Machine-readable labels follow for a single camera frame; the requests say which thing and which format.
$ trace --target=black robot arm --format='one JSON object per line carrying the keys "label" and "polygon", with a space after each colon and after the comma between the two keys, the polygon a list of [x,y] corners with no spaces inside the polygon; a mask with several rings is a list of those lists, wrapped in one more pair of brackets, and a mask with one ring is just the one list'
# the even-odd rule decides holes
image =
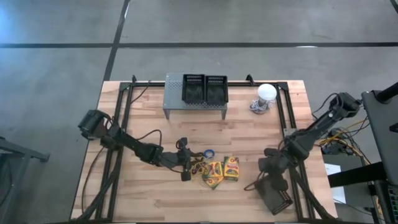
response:
{"label": "black robot arm", "polygon": [[[288,189],[287,182],[282,176],[285,170],[290,167],[296,168],[300,161],[304,161],[309,156],[318,139],[338,121],[355,116],[359,111],[360,105],[361,102],[355,100],[348,93],[336,94],[336,97],[330,102],[328,111],[314,121],[307,129],[298,130],[284,138],[279,144],[278,149],[267,148],[264,150],[266,158],[259,159],[258,165],[259,170],[268,175],[257,180],[254,185],[266,204],[268,203],[267,192],[280,192]],[[311,193],[308,186],[300,178],[299,173],[295,169],[291,169],[291,171],[291,176],[303,189],[305,196],[312,202],[321,218],[333,219]]]}
{"label": "black robot arm", "polygon": [[182,166],[182,181],[191,179],[191,157],[200,156],[200,153],[195,154],[186,147],[187,138],[177,141],[178,152],[163,152],[163,147],[160,145],[140,142],[121,129],[117,121],[113,121],[108,114],[100,110],[89,110],[78,127],[83,137],[89,140],[100,138],[101,145],[108,149],[128,147],[142,162],[169,169]]}

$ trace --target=black plastic basket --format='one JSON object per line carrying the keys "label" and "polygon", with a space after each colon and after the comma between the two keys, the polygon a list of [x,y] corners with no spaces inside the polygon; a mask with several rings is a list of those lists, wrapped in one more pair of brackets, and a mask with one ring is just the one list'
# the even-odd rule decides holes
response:
{"label": "black plastic basket", "polygon": [[226,76],[206,76],[206,102],[211,105],[225,105],[228,102],[228,78]]}
{"label": "black plastic basket", "polygon": [[182,79],[182,100],[186,103],[205,101],[205,75],[185,74]]}

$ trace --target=wooden table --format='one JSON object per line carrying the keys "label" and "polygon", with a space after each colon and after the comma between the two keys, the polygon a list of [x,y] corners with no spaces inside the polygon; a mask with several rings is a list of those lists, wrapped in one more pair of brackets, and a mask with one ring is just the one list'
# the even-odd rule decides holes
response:
{"label": "wooden table", "polygon": [[[303,81],[287,81],[298,128],[312,123]],[[114,114],[119,82],[104,82],[98,109]],[[144,88],[134,88],[135,98]],[[165,119],[162,110],[163,87],[150,87],[132,104],[127,132],[138,138],[153,129],[163,132],[164,151],[176,152],[175,142],[188,138],[188,147],[194,152],[213,149],[215,161],[224,156],[238,156],[240,175],[237,182],[224,180],[211,190],[200,177],[181,182],[180,174],[166,168],[154,167],[141,162],[134,152],[125,149],[116,199],[114,221],[116,222],[287,222],[297,220],[295,207],[291,205],[273,216],[264,205],[257,191],[246,192],[243,188],[256,180],[259,173],[257,160],[264,157],[266,147],[277,147],[282,139],[277,106],[268,113],[257,115],[248,109],[255,99],[257,88],[229,87],[229,103],[226,119],[219,111],[173,111]],[[284,104],[285,118],[287,109]],[[159,135],[151,134],[144,142],[159,143]],[[80,179],[72,218],[81,214],[81,190],[88,169],[98,151],[99,141],[88,145],[83,172]],[[98,193],[104,167],[105,152],[98,159],[90,176],[85,194],[85,207]],[[326,170],[319,148],[314,148],[305,161],[310,188],[327,211],[336,217],[336,208],[331,196]],[[285,172],[289,181],[289,172]],[[291,188],[289,195],[293,198]],[[306,206],[301,194],[306,217]],[[104,203],[104,215],[108,211],[108,196]]]}

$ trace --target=gray floor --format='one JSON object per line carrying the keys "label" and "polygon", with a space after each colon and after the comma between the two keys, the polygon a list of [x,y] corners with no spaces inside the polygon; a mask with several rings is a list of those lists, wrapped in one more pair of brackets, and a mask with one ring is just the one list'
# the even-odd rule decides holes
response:
{"label": "gray floor", "polygon": [[[112,43],[122,4],[1,1],[0,43]],[[134,0],[121,42],[398,42],[398,14],[388,0]],[[47,164],[31,163],[13,223],[68,219],[87,145],[77,124],[96,107],[110,50],[0,49],[0,136],[51,152]],[[166,72],[297,79],[318,108],[330,93],[359,97],[396,82],[397,58],[395,47],[119,49],[111,80],[163,80]],[[370,129],[356,139],[372,162],[380,160]]]}

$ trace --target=blue ring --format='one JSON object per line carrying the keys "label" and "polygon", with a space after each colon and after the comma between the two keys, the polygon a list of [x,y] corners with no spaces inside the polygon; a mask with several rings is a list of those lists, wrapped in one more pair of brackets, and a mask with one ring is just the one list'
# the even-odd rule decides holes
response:
{"label": "blue ring", "polygon": [[205,152],[203,154],[205,155],[205,158],[207,158],[207,159],[212,158],[215,155],[214,150],[212,150],[212,149],[205,150]]}

